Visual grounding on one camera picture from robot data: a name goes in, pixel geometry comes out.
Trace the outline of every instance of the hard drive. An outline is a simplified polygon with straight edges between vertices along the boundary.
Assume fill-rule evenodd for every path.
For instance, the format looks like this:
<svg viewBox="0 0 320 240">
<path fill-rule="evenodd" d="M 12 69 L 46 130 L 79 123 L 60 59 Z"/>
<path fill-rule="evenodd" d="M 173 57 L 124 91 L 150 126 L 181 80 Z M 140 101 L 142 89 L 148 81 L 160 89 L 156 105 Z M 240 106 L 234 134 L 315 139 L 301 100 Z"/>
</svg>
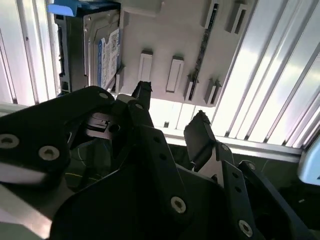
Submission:
<svg viewBox="0 0 320 240">
<path fill-rule="evenodd" d="M 62 94 L 87 86 L 109 88 L 120 67 L 120 5 L 78 8 L 75 16 L 54 10 Z"/>
</svg>

